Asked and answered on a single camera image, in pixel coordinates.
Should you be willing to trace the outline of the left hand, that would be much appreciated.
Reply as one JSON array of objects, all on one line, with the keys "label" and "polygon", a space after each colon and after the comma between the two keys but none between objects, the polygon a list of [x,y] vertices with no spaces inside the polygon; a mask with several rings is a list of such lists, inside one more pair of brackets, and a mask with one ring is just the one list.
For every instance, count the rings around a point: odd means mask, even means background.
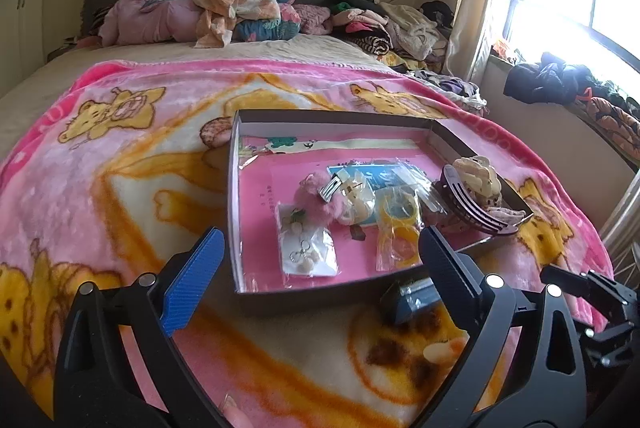
[{"label": "left hand", "polygon": [[224,396],[219,408],[233,428],[253,428],[253,424],[247,414],[239,408],[230,393]]}]

